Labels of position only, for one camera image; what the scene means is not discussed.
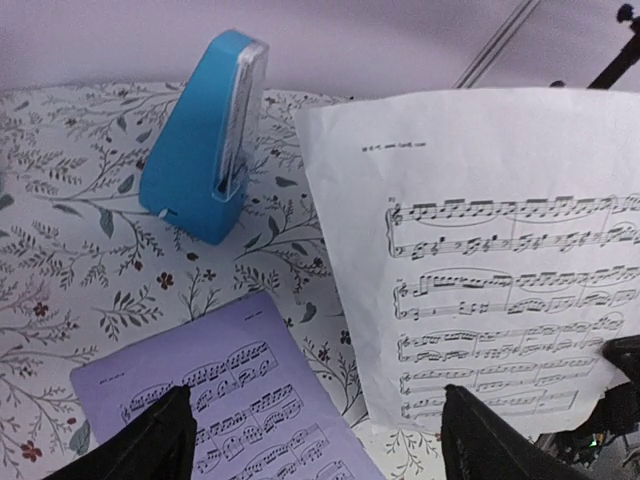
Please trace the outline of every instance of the purple sheet music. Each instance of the purple sheet music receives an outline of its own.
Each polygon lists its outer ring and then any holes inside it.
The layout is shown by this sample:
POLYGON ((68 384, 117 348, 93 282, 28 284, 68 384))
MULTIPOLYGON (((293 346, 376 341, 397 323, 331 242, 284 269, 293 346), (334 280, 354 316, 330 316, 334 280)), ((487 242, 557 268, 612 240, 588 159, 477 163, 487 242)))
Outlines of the purple sheet music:
POLYGON ((71 382, 100 443, 189 385, 194 480, 384 478, 266 293, 80 367, 71 382))

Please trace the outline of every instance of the musical staff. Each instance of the musical staff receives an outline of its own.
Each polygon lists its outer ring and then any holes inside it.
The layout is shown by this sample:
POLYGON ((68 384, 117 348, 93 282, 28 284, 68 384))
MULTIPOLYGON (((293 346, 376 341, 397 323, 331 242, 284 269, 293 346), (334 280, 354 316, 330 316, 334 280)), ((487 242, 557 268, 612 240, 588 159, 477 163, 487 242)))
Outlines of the musical staff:
POLYGON ((187 386, 191 477, 383 480, 267 293, 231 302, 72 374, 100 442, 187 386))
POLYGON ((250 480, 257 474, 262 474, 267 468, 280 460, 284 463, 277 470, 274 479, 284 480, 322 457, 323 450, 329 445, 329 440, 317 424, 305 430, 299 430, 291 436, 286 444, 269 447, 251 459, 244 469, 229 480, 250 480))
POLYGON ((565 357, 543 363, 500 363, 481 368, 435 368, 400 377, 400 393, 411 395, 439 392, 442 381, 464 386, 477 393, 505 388, 545 387, 565 380, 588 376, 600 361, 593 357, 565 357))
MULTIPOLYGON (((571 409, 577 396, 577 390, 550 393, 548 390, 539 389, 498 397, 480 396, 480 398, 500 416, 507 417, 565 412, 571 409)), ((434 396, 416 402, 405 402, 400 409, 401 415, 406 419, 439 417, 442 415, 445 401, 444 396, 434 396)))
POLYGON ((419 260, 453 253, 469 256, 547 248, 566 253, 585 246, 633 246, 640 242, 634 223, 639 211, 639 194, 503 202, 455 199, 405 208, 396 204, 386 211, 385 222, 391 257, 419 260))
POLYGON ((212 423, 209 427, 201 427, 196 434, 196 446, 215 437, 224 437, 243 428, 238 437, 241 444, 253 444, 273 433, 279 424, 296 418, 304 404, 300 396, 287 384, 277 388, 260 400, 253 402, 249 408, 239 410, 223 420, 212 423))
POLYGON ((616 266, 594 272, 540 272, 512 276, 483 269, 428 272, 418 283, 393 291, 398 319, 471 316, 485 313, 557 314, 591 307, 618 308, 640 295, 640 267, 616 266), (628 288, 633 284, 638 288, 628 288), (455 304, 442 305, 445 302, 455 304))
POLYGON ((595 351, 615 338, 624 317, 612 312, 595 322, 568 325, 542 324, 530 328, 471 331, 445 330, 420 337, 401 335, 397 343, 400 362, 452 362, 465 359, 505 360, 541 352, 595 351))
MULTIPOLYGON (((195 404, 191 406, 194 412, 202 412, 222 397, 264 377, 277 366, 278 362, 269 346, 265 342, 253 342, 236 350, 224 361, 207 363, 190 370, 181 383, 192 389, 210 387, 199 393, 195 404)), ((128 424, 133 414, 144 411, 173 385, 170 382, 148 387, 134 395, 128 405, 121 405, 120 416, 124 423, 128 424)))

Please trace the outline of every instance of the table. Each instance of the table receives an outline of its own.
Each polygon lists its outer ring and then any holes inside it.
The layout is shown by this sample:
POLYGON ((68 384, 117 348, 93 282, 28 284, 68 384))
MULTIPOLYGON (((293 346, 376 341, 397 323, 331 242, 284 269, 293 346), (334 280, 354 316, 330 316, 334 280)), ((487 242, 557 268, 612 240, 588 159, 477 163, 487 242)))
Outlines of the table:
POLYGON ((268 91, 244 212, 219 246, 149 215, 140 173, 183 84, 0 94, 0 478, 42 478, 97 446, 69 372, 268 291, 390 479, 444 479, 435 434, 367 418, 291 120, 342 101, 268 91))

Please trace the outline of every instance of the white sheet music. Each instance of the white sheet music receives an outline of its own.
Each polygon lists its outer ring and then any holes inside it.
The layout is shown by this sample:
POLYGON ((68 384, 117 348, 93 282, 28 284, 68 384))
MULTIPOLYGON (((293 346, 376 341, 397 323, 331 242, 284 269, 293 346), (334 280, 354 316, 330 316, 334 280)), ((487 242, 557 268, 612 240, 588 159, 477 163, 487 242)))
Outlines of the white sheet music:
POLYGON ((264 292, 79 367, 71 381, 100 443, 188 385, 192 480, 384 477, 264 292))
POLYGON ((640 97, 432 92, 298 112, 369 413, 440 429, 464 385, 577 427, 639 333, 640 97))

